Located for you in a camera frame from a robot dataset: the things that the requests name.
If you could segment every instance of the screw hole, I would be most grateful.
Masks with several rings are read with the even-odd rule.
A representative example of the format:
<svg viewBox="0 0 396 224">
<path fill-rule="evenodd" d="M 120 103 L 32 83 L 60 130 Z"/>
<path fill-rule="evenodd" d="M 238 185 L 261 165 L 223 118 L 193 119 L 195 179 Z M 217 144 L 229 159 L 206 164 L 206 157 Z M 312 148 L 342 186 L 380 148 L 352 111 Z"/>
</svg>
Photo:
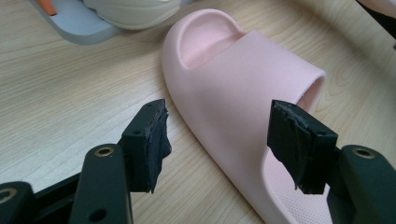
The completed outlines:
<svg viewBox="0 0 396 224">
<path fill-rule="evenodd" d="M 99 222 L 102 221 L 107 215 L 107 211 L 105 209 L 98 209 L 90 214 L 91 222 Z"/>
<path fill-rule="evenodd" d="M 0 203 L 5 203 L 17 194 L 14 188 L 0 189 Z"/>
<path fill-rule="evenodd" d="M 354 148 L 353 152 L 356 155 L 358 155 L 358 156 L 360 156 L 360 157 L 362 157 L 364 159 L 373 159 L 373 158 L 375 158 L 375 154 L 374 153 L 372 153 L 371 151 L 368 151 L 366 149 L 363 149 L 363 148 Z"/>
<path fill-rule="evenodd" d="M 111 155 L 111 153 L 113 153 L 113 151 L 114 151 L 114 148 L 112 148 L 112 147 L 102 147 L 95 151 L 95 156 L 106 157 L 108 155 Z"/>
</svg>

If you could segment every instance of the orange object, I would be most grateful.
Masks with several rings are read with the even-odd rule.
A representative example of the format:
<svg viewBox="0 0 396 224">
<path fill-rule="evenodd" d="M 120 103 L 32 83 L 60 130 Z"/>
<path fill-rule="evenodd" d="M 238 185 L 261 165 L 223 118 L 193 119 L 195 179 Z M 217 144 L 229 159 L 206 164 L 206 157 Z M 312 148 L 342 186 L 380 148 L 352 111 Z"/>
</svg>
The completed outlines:
<svg viewBox="0 0 396 224">
<path fill-rule="evenodd" d="M 36 0 L 36 1 L 41 6 L 41 8 L 44 9 L 47 15 L 49 16 L 56 15 L 56 9 L 53 6 L 51 0 Z"/>
</svg>

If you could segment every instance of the pink slide sandal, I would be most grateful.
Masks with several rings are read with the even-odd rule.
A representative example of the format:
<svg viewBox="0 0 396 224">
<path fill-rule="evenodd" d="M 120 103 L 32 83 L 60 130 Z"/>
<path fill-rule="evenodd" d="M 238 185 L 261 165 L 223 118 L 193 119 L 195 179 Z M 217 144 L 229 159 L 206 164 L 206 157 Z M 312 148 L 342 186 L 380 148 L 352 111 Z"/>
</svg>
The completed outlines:
<svg viewBox="0 0 396 224">
<path fill-rule="evenodd" d="M 182 118 L 267 223 L 331 223 L 326 195 L 303 195 L 266 145 L 273 99 L 309 110 L 325 72 L 224 12 L 177 22 L 163 44 L 163 73 Z"/>
</svg>

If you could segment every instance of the black plastic bracket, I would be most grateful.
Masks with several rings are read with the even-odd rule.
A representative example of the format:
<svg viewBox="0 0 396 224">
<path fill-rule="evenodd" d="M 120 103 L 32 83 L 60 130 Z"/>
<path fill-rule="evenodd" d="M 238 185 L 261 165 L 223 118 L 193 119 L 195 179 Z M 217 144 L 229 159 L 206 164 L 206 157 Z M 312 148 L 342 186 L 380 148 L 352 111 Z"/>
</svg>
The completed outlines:
<svg viewBox="0 0 396 224">
<path fill-rule="evenodd" d="M 132 223 L 130 191 L 153 192 L 171 153 L 164 100 L 143 105 L 120 141 L 94 147 L 82 172 L 33 194 L 30 184 L 0 185 L 0 223 Z"/>
</svg>

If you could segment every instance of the wood grain surface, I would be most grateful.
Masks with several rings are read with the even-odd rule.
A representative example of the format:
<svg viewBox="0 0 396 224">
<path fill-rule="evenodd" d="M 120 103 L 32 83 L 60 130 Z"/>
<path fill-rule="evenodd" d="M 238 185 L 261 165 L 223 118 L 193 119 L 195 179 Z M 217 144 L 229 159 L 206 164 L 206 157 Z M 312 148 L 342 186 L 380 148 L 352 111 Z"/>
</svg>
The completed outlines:
<svg viewBox="0 0 396 224">
<path fill-rule="evenodd" d="M 163 38 L 184 15 L 213 7 L 327 72 L 312 114 L 396 166 L 395 40 L 355 1 L 201 0 L 163 24 L 81 46 L 63 40 L 26 0 L 0 2 L 0 183 L 34 191 L 80 172 L 85 153 L 116 143 L 138 109 L 164 98 L 173 153 L 154 194 L 133 193 L 135 223 L 263 223 L 195 139 L 161 68 Z"/>
</svg>

